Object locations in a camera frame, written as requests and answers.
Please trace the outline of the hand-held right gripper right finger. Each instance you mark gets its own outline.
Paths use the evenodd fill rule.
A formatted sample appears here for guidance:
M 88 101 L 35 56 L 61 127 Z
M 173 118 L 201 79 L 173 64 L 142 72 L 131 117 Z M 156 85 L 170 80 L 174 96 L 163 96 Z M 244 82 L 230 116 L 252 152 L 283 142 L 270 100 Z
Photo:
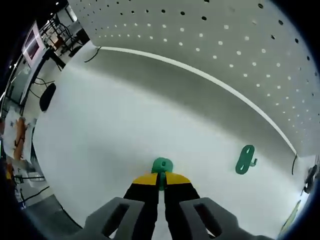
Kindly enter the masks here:
M 249 240 L 237 218 L 212 201 L 201 198 L 183 175 L 166 172 L 165 217 L 174 240 Z

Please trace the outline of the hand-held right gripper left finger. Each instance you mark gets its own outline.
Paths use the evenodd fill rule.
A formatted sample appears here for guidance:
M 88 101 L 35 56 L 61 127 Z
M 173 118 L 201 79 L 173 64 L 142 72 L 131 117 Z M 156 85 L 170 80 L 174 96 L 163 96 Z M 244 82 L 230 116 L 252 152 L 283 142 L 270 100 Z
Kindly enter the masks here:
M 150 240 L 158 217 L 158 173 L 136 178 L 124 197 L 115 197 L 85 221 L 87 240 Z

